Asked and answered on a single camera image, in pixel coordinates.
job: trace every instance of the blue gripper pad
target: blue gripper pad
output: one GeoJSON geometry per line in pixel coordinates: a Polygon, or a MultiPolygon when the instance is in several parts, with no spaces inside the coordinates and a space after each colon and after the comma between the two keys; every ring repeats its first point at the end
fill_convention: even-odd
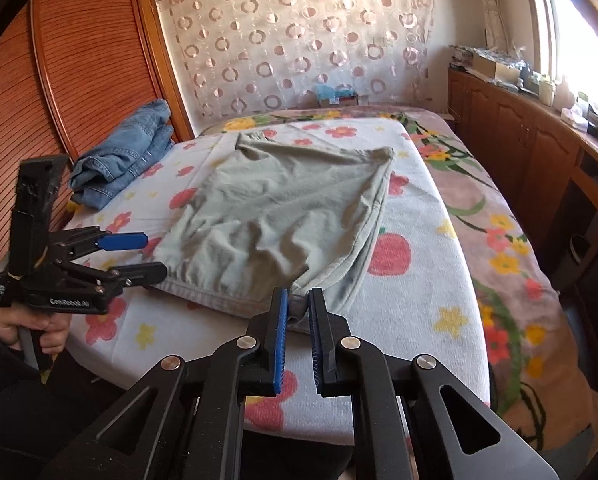
{"type": "Polygon", "coordinates": [[[119,233],[105,235],[98,240],[98,247],[104,251],[127,251],[143,249],[148,244],[148,237],[144,233],[119,233]]]}

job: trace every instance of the person's hand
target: person's hand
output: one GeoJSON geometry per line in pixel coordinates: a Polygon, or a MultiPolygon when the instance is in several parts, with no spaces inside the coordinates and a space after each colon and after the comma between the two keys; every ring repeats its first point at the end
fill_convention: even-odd
{"type": "Polygon", "coordinates": [[[29,309],[21,303],[13,302],[10,307],[0,308],[0,340],[10,348],[21,350],[17,327],[43,330],[39,338],[44,354],[58,354],[66,345],[71,314],[46,314],[29,309]]]}

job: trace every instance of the floral bedsheet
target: floral bedsheet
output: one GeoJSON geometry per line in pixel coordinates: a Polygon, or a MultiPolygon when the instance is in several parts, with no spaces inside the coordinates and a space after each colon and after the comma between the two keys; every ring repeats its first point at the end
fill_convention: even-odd
{"type": "Polygon", "coordinates": [[[488,173],[436,114],[421,108],[287,110],[212,127],[212,132],[294,121],[358,117],[401,122],[439,189],[477,295],[492,369],[493,409],[537,451],[566,450],[591,433],[598,449],[598,394],[577,365],[557,292],[488,173]]]}

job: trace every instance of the window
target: window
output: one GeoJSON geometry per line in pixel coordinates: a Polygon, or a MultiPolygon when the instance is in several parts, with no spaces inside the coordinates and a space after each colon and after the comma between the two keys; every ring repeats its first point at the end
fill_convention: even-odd
{"type": "Polygon", "coordinates": [[[598,36],[570,0],[534,0],[534,70],[582,91],[598,105],[598,36]]]}

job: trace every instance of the wooden wardrobe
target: wooden wardrobe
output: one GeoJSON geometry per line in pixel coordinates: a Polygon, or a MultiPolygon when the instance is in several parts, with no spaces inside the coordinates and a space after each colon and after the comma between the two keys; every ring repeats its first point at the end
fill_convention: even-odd
{"type": "MultiPolygon", "coordinates": [[[[19,12],[0,38],[0,259],[19,161],[74,162],[157,98],[170,105],[173,138],[191,139],[154,0],[31,0],[19,12]]],[[[68,220],[69,196],[64,184],[53,229],[68,220]]]]}

